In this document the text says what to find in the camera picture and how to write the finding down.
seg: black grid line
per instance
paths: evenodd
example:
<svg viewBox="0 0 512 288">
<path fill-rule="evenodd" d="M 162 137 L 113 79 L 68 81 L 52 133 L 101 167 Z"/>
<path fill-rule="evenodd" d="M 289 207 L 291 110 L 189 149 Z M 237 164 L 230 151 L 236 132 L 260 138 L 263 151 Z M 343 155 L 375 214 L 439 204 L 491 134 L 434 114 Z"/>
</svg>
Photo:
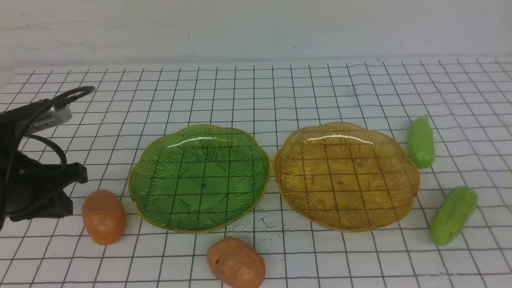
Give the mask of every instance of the black grid line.
<svg viewBox="0 0 512 288">
<path fill-rule="evenodd" d="M 178 77 L 176 79 L 176 87 L 178 86 L 178 81 L 180 80 L 180 73 L 181 73 L 181 70 L 178 72 Z M 169 115 L 167 116 L 167 119 L 170 118 L 170 114 L 171 114 L 171 111 L 169 111 Z M 178 168 L 178 171 L 181 171 L 181 166 L 183 164 L 183 157 L 184 157 L 184 155 L 181 156 L 181 161 L 180 161 L 180 166 Z M 172 212 L 174 211 L 175 202 L 176 202 L 176 195 L 173 195 L 173 201 L 172 201 L 172 206 L 170 209 L 170 214 L 172 214 Z"/>
<path fill-rule="evenodd" d="M 327 64 L 327 70 L 329 71 L 329 78 L 330 78 L 330 80 L 331 80 L 332 92 L 333 92 L 333 93 L 334 93 L 334 95 L 335 95 L 335 94 L 336 94 L 336 89 L 334 88 L 334 83 L 333 83 L 333 81 L 332 81 L 331 70 L 329 69 L 329 64 Z M 336 98 L 336 106 L 337 106 L 337 107 L 339 107 L 339 103 L 338 103 L 337 98 Z M 338 112 L 339 112 L 339 119 L 340 119 L 341 121 L 343 121 L 343 117 L 342 117 L 342 113 L 341 113 L 341 111 L 340 111 L 340 110 L 338 110 Z M 324 150 L 325 150 L 325 156 L 326 156 L 326 159 L 328 159 L 328 158 L 329 158 L 329 156 L 327 155 L 327 147 L 324 147 Z M 334 184 L 333 184 L 333 180 L 332 180 L 332 172 L 331 172 L 331 168 L 330 168 L 330 166 L 329 166 L 329 161 L 327 161 L 327 168 L 329 169 L 329 174 L 330 174 L 330 175 L 329 175 L 329 178 L 330 178 L 330 180 L 331 180 L 331 188 L 332 188 L 332 191 L 333 191 L 333 199 L 334 199 L 334 201 L 337 203 L 337 200 L 336 200 L 336 193 L 334 192 L 334 191 L 335 191 L 335 189 L 334 189 Z M 336 206 L 336 214 L 337 214 L 337 216 L 338 216 L 338 221 L 339 221 L 339 223 L 341 224 L 342 220 L 341 220 L 341 218 L 340 218 L 340 216 L 339 216 L 339 208 L 338 208 L 338 206 Z M 349 264 L 348 264 L 348 258 L 347 258 L 347 267 L 349 268 L 349 271 L 350 271 L 350 266 L 349 266 Z"/>
<path fill-rule="evenodd" d="M 9 262 L 3 272 L 2 284 L 54 284 L 61 287 L 83 284 L 94 287 L 116 283 L 126 287 L 132 283 L 144 285 L 153 282 L 157 286 L 180 283 L 192 287 L 196 282 L 213 280 L 207 266 L 201 262 L 206 256 L 206 239 L 220 239 L 228 235 L 247 239 L 255 247 L 262 247 L 258 252 L 267 261 L 267 279 L 282 280 L 285 287 L 288 287 L 290 279 L 307 279 L 317 282 L 322 288 L 326 285 L 322 279 L 334 281 L 329 283 L 335 283 L 336 279 L 350 279 L 354 287 L 357 285 L 354 279 L 362 278 L 382 279 L 383 285 L 389 286 L 389 279 L 400 277 L 414 277 L 420 286 L 424 277 L 432 276 L 431 269 L 434 268 L 438 269 L 434 275 L 446 275 L 446 284 L 450 286 L 455 285 L 453 276 L 477 276 L 483 285 L 490 287 L 489 276 L 511 275 L 509 257 L 512 243 L 504 237 L 512 230 L 512 182 L 507 180 L 512 168 L 512 71 L 509 71 L 512 63 L 496 57 L 335 63 L 291 63 L 284 66 L 222 64 L 201 65 L 202 68 L 180 65 L 159 69 L 91 70 L 94 72 L 87 69 L 17 70 L 12 82 L 0 89 L 2 109 L 52 97 L 59 91 L 63 92 L 61 90 L 80 84 L 98 88 L 92 97 L 71 105 L 74 120 L 43 131 L 41 135 L 61 143 L 59 145 L 66 151 L 69 161 L 84 163 L 90 172 L 89 183 L 66 188 L 75 207 L 83 202 L 87 189 L 115 189 L 125 205 L 129 226 L 122 241 L 112 247 L 91 251 L 91 256 L 77 254 L 79 245 L 82 245 L 80 239 L 87 236 L 83 229 L 78 231 L 79 223 L 75 229 L 65 224 L 72 221 L 58 220 L 55 226 L 44 232 L 40 232 L 44 227 L 36 231 L 30 221 L 25 231 L 0 232 L 0 242 L 6 243 L 4 247 L 16 250 L 13 255 L 18 254 L 24 239 L 48 241 L 40 248 L 30 248 L 34 250 L 31 258 L 26 252 L 24 255 L 29 256 L 24 258 L 10 257 L 12 252 L 2 256 L 5 248 L 0 247 L 0 262 Z M 265 217 L 265 228 L 257 226 L 255 211 L 252 211 L 252 217 L 249 217 L 252 220 L 248 220 L 252 221 L 252 227 L 248 230 L 228 231 L 224 228 L 211 232 L 209 236 L 193 235 L 193 241 L 187 238 L 188 243 L 180 242 L 182 246 L 177 247 L 174 247 L 174 241 L 184 239 L 180 238 L 183 235 L 159 229 L 148 230 L 146 223 L 133 210 L 130 197 L 125 195 L 127 173 L 144 148 L 158 137 L 189 125 L 210 123 L 240 128 L 256 138 L 273 158 L 285 138 L 297 129 L 340 120 L 383 132 L 406 148 L 408 124 L 415 117 L 427 113 L 431 116 L 439 155 L 431 168 L 420 171 L 422 187 L 414 207 L 397 224 L 368 234 L 357 234 L 357 245 L 353 243 L 354 235 L 347 237 L 347 233 L 336 232 L 336 235 L 341 235 L 340 242 L 329 242 L 333 235 L 331 230 L 298 215 L 295 219 L 293 215 L 296 212 L 287 203 L 281 198 L 277 202 L 280 195 L 272 186 L 275 185 L 273 177 L 266 196 L 257 207 L 259 215 Z M 57 160 L 54 155 L 49 155 L 48 148 L 37 146 L 31 140 L 23 142 L 22 150 L 35 159 Z M 250 174 L 248 171 L 245 175 L 251 177 Z M 453 245 L 443 248 L 426 245 L 427 239 L 420 243 L 411 238 L 428 233 L 429 221 L 440 201 L 458 185 L 474 189 L 482 200 L 479 200 L 474 217 L 465 229 L 481 231 L 489 237 L 487 246 L 471 246 L 476 239 L 471 239 L 464 230 Z M 80 218 L 77 213 L 72 216 L 76 217 L 74 219 Z M 282 226 L 274 228 L 275 225 L 269 224 L 271 221 Z M 307 241 L 285 237 L 285 234 L 293 232 L 311 236 Z M 394 239 L 403 241 L 403 245 L 383 243 L 377 233 L 393 235 Z M 150 256 L 136 253 L 136 250 L 144 248 L 140 236 L 145 240 L 164 241 L 158 244 L 158 249 L 163 250 L 152 251 Z M 47 253 L 57 237 L 76 241 L 64 257 Z M 298 248 L 298 243 L 307 243 L 307 246 Z M 383 250 L 383 244 L 390 248 Z M 125 247 L 125 251 L 116 252 L 116 245 Z M 168 245 L 173 245 L 170 255 L 166 252 Z M 439 265 L 417 263 L 418 253 L 439 259 Z M 447 258 L 451 253 L 464 255 L 463 262 L 469 266 L 454 264 L 453 259 Z M 322 262 L 321 259 L 326 259 L 324 256 L 329 254 L 336 254 L 341 261 Z M 358 255 L 363 254 L 377 259 L 375 263 L 366 263 L 372 273 L 361 271 L 357 261 L 362 259 Z M 410 269 L 397 272 L 397 269 L 388 267 L 389 263 L 384 261 L 393 259 L 390 258 L 392 254 L 408 258 L 407 263 L 399 260 L 396 266 L 410 266 Z M 290 261 L 298 259 L 296 257 L 308 260 L 299 267 Z M 120 270 L 117 278 L 105 278 L 103 269 L 108 268 L 102 265 L 104 259 L 124 263 L 126 267 Z M 144 280 L 132 278 L 133 262 L 146 259 L 152 263 L 153 276 Z M 176 276 L 178 272 L 165 270 L 165 259 L 185 261 L 187 264 L 180 268 L 183 275 Z M 48 270 L 44 260 L 68 261 L 67 267 L 63 267 L 62 281 L 41 282 L 37 278 L 40 269 Z M 492 265 L 491 260 L 499 265 Z M 72 265 L 85 263 L 81 261 L 94 261 L 98 266 L 90 269 L 80 266 L 83 274 L 88 276 L 69 278 Z M 26 276 L 19 275 L 16 270 L 20 263 L 27 266 L 24 270 Z M 336 265 L 337 269 L 326 271 L 325 267 L 329 265 Z"/>
</svg>

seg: toy cucumber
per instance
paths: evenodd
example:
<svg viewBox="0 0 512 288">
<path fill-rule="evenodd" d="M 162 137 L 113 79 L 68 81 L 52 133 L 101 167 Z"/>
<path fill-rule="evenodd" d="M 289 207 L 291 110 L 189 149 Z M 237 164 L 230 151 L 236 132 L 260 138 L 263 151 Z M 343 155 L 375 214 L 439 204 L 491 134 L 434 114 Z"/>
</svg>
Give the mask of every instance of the toy cucumber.
<svg viewBox="0 0 512 288">
<path fill-rule="evenodd" d="M 434 133 L 429 124 L 429 116 L 423 115 L 412 121 L 407 134 L 409 158 L 418 169 L 432 165 L 435 158 Z"/>
<path fill-rule="evenodd" d="M 439 246 L 445 246 L 459 235 L 477 206 L 478 195 L 465 186 L 453 188 L 430 225 L 430 236 Z"/>
</svg>

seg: black device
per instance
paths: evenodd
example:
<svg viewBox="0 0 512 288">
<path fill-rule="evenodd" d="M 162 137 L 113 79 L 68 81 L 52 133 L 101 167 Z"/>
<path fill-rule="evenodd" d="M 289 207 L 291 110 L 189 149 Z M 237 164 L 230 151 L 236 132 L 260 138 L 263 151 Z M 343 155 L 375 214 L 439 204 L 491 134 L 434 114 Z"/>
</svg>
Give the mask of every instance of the black device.
<svg viewBox="0 0 512 288">
<path fill-rule="evenodd" d="M 68 164 L 57 144 L 34 133 L 69 121 L 69 104 L 94 91 L 92 86 L 78 87 L 0 113 L 0 230 L 6 217 L 16 222 L 73 214 L 73 202 L 63 189 L 74 182 L 86 183 L 87 170 L 77 162 Z M 20 152 L 23 137 L 46 144 L 60 164 L 42 164 Z"/>
</svg>

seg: scalloped plate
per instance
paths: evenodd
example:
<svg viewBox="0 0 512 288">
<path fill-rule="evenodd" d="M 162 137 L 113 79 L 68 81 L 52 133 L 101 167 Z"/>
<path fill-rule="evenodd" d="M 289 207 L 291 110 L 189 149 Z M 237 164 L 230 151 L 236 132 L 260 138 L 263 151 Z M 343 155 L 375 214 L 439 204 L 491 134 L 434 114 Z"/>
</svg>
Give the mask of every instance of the scalloped plate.
<svg viewBox="0 0 512 288">
<path fill-rule="evenodd" d="M 265 194 L 270 170 L 267 153 L 246 132 L 193 125 L 149 145 L 128 188 L 147 222 L 203 233 L 249 213 Z"/>
<path fill-rule="evenodd" d="M 344 232 L 404 218 L 420 186 L 418 169 L 393 138 L 347 122 L 294 132 L 273 166 L 279 191 L 295 211 Z"/>
</svg>

